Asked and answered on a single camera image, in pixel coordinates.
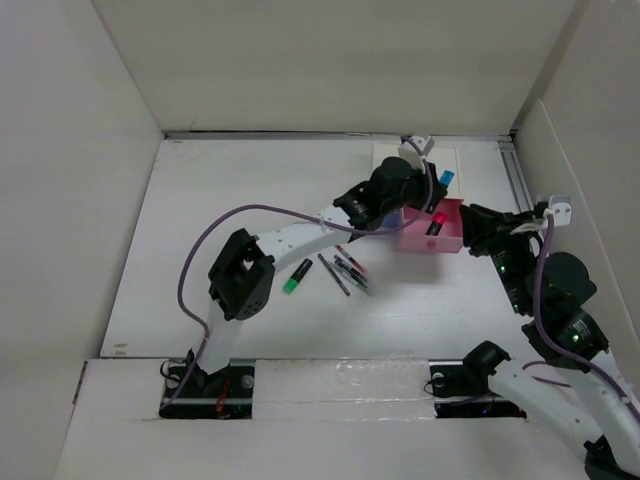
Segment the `pink drawer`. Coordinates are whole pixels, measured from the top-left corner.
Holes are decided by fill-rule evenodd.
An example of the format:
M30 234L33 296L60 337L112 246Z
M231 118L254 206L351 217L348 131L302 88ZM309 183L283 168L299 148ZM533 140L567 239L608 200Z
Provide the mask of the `pink drawer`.
M409 253L458 253L463 247L461 199L443 199L434 214L419 218L399 233L398 250Z

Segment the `blue cap highlighter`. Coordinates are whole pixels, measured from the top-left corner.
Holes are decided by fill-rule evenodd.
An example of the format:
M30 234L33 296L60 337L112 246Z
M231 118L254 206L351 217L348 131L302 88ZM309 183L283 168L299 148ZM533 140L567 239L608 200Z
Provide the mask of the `blue cap highlighter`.
M444 170L439 178L439 183L445 187L449 188L455 179L455 172L451 170Z

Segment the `pink cap highlighter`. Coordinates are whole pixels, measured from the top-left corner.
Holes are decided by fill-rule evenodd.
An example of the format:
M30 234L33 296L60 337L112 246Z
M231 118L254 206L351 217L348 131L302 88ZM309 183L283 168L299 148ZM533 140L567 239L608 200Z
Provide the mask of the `pink cap highlighter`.
M427 236L438 236L442 227L446 223L447 215L443 212L435 212L432 221L426 231Z

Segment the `green cap highlighter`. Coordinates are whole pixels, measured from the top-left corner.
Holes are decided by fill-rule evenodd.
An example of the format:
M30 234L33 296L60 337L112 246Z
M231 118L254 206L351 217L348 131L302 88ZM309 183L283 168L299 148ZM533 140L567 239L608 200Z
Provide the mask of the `green cap highlighter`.
M304 259L283 285L283 292L287 295L293 293L302 279L306 276L312 265L312 260L308 258Z

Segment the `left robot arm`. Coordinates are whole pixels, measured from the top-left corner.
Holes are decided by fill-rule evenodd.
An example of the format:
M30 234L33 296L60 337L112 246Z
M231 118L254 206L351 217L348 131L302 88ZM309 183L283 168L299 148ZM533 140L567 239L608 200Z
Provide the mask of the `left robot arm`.
M269 300L274 277L283 269L334 245L363 236L395 233L417 221L412 217L390 229L386 217L411 207L432 213L444 199L446 188L437 179L434 164L424 155L414 167L400 157L388 157L371 177L352 187L316 215L271 207L256 210L292 216L297 221L279 230L252 235L245 229L231 234L211 267L209 334L188 384L201 396L212 396L222 387L222 369L231 359L241 322L259 313Z

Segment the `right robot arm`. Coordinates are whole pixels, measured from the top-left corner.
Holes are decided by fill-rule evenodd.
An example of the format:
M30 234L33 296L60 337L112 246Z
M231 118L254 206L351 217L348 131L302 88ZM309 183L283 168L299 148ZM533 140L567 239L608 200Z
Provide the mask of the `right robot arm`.
M490 341L464 357L465 387L501 396L538 419L577 454L589 478L638 478L639 401L583 308L597 287L579 258L550 250L555 229L571 220L569 201L551 197L519 214L477 204L459 211L464 246L474 257L491 258L514 312L532 319L522 328L529 344L586 409L567 403Z

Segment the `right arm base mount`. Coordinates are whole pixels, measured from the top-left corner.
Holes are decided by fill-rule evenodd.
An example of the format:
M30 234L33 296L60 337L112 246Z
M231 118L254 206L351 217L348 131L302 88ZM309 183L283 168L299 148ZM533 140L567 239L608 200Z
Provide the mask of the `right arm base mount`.
M489 389L489 375L510 357L490 341L481 342L464 358L430 360L423 391L434 399L437 419L521 418L527 414Z

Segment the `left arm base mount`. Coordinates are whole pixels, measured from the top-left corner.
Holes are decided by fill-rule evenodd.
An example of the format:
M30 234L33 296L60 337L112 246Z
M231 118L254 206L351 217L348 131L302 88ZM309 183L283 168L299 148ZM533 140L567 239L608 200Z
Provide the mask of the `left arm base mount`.
M186 385L173 401L180 382L194 359L165 360L160 366L164 390L159 416L170 420L246 420L252 418L255 363L231 363L207 375L196 366Z

